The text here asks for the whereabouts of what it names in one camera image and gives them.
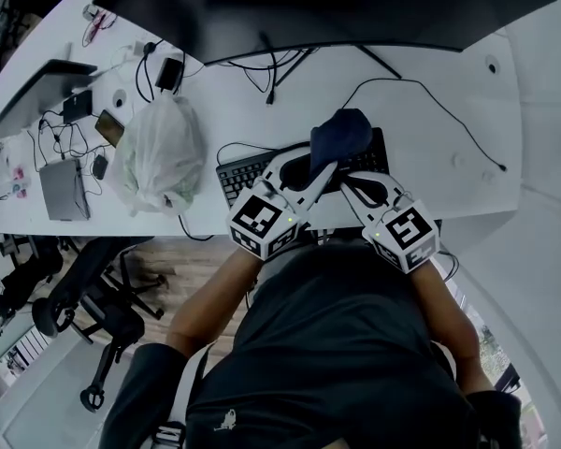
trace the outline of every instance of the white strap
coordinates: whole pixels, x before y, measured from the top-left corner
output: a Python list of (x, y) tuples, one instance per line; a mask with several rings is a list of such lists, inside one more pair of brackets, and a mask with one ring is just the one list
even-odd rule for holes
[[(177, 394), (175, 395), (175, 402), (173, 403), (172, 410), (168, 416), (168, 422), (180, 422), (184, 427), (187, 425), (187, 406), (189, 405), (189, 396), (191, 396), (195, 379), (198, 377), (197, 371), (204, 359), (208, 357), (209, 348), (211, 348), (215, 342), (216, 341), (200, 349), (189, 358), (189, 361), (187, 361), (187, 365), (180, 376)], [(170, 445), (155, 443), (150, 435), (150, 437), (141, 444), (140, 449), (170, 449), (170, 447)]]

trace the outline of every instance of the strap buckle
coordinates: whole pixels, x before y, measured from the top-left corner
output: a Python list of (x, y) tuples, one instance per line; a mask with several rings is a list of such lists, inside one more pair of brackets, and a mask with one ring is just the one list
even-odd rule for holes
[(167, 447), (182, 447), (185, 441), (185, 426), (180, 422), (167, 422), (158, 427), (153, 435), (155, 444)]

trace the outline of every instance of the shirt sleeve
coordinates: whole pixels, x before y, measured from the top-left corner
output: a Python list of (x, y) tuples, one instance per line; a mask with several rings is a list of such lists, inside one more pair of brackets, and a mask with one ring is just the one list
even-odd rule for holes
[(482, 441), (497, 441), (500, 449), (521, 449), (522, 404), (518, 398), (498, 391), (482, 391), (468, 395), (467, 401), (478, 415)]
[(136, 350), (104, 423), (100, 449), (136, 449), (166, 422), (187, 357), (164, 344)]

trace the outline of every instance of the smartphone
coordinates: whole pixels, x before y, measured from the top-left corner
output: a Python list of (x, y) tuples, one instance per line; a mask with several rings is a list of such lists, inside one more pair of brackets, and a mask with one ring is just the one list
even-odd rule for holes
[(95, 124), (95, 129), (113, 147), (116, 147), (124, 133), (124, 126), (122, 126), (107, 109), (100, 113), (97, 123)]

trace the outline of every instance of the black keyboard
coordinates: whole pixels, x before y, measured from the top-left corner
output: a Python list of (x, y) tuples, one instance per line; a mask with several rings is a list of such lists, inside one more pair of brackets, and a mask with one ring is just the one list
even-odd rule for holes
[[(286, 151), (287, 149), (285, 148), (272, 152), (263, 152), (217, 167), (216, 174), (221, 182), (229, 208), (233, 206), (241, 190), (245, 187), (251, 188), (253, 181), (258, 176), (262, 175), (272, 159), (277, 154)], [(374, 128), (372, 130), (372, 142), (365, 152), (356, 154), (338, 165), (333, 179), (328, 183), (324, 192), (332, 193), (338, 191), (341, 175), (344, 173), (351, 173), (352, 171), (375, 171), (388, 174), (389, 165), (386, 159), (384, 138), (382, 137), (382, 130), (380, 130), (380, 128)]]

